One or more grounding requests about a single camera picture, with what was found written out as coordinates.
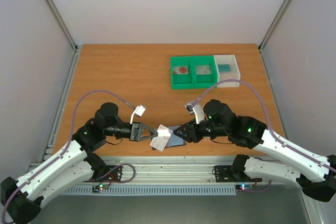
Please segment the white card with blossoms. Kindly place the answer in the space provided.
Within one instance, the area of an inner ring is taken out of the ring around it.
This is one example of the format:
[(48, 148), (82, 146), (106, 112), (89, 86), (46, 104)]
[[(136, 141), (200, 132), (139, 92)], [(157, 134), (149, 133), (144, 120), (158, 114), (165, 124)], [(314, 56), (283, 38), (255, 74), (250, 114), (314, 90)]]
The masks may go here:
[(156, 131), (158, 137), (170, 138), (170, 136), (172, 135), (172, 130), (162, 124), (159, 125)]

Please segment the white card with pagoda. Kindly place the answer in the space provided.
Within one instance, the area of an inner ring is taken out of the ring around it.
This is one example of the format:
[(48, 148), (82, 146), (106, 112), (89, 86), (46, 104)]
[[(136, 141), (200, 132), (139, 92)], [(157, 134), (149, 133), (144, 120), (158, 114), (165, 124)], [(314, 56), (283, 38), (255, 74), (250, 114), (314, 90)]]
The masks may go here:
[(170, 136), (157, 136), (152, 139), (150, 146), (160, 152), (164, 151)]

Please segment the dark blue card holder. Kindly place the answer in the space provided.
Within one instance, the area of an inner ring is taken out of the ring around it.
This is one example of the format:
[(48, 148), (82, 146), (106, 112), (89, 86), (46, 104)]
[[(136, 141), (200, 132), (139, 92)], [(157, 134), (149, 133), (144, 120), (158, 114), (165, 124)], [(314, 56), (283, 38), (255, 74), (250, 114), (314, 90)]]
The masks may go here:
[(182, 138), (176, 136), (173, 131), (180, 127), (179, 125), (176, 126), (170, 126), (169, 128), (172, 130), (172, 135), (170, 136), (170, 139), (166, 145), (166, 148), (172, 148), (172, 147), (180, 147), (180, 146), (185, 146), (186, 141), (183, 140)]

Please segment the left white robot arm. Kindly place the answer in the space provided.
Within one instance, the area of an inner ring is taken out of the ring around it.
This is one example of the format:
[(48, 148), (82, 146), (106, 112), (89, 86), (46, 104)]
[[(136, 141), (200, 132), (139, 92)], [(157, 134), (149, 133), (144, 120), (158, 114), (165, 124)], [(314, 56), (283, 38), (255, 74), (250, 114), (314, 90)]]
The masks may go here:
[(139, 122), (124, 122), (114, 103), (104, 103), (53, 156), (27, 174), (1, 182), (2, 223), (30, 223), (51, 199), (82, 182), (102, 182), (117, 169), (108, 169), (95, 151), (108, 136), (141, 142), (158, 135)]

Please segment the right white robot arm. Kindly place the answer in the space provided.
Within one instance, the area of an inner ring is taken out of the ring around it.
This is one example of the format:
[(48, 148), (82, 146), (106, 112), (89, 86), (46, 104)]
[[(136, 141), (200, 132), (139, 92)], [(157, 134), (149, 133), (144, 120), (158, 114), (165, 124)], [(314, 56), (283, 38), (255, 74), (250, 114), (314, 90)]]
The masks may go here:
[(268, 154), (278, 163), (262, 161), (238, 154), (230, 167), (236, 182), (261, 179), (292, 184), (321, 202), (335, 195), (335, 155), (323, 156), (310, 152), (274, 133), (265, 123), (251, 116), (237, 116), (227, 104), (211, 99), (203, 108), (186, 106), (195, 118), (177, 129), (174, 134), (189, 143), (205, 137), (226, 136), (239, 147)]

